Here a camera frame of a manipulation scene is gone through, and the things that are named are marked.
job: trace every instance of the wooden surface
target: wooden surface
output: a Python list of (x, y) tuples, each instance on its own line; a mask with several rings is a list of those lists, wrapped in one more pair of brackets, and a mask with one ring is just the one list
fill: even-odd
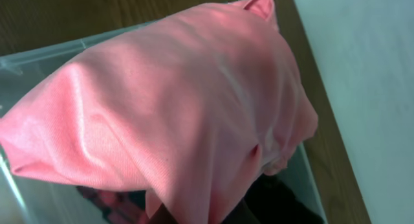
[[(205, 2), (235, 0), (0, 0), (0, 55), (159, 19)], [(276, 0), (282, 35), (319, 114), (305, 148), (328, 222), (371, 223), (293, 0)]]

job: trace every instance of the transparent plastic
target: transparent plastic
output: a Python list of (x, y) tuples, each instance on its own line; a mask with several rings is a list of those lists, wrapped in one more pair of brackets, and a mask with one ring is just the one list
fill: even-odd
[[(147, 24), (0, 57), (0, 117), (40, 81), (88, 47)], [(73, 186), (13, 176), (0, 148), (0, 223), (106, 223)], [(303, 146), (280, 178), (297, 198), (325, 218)]]

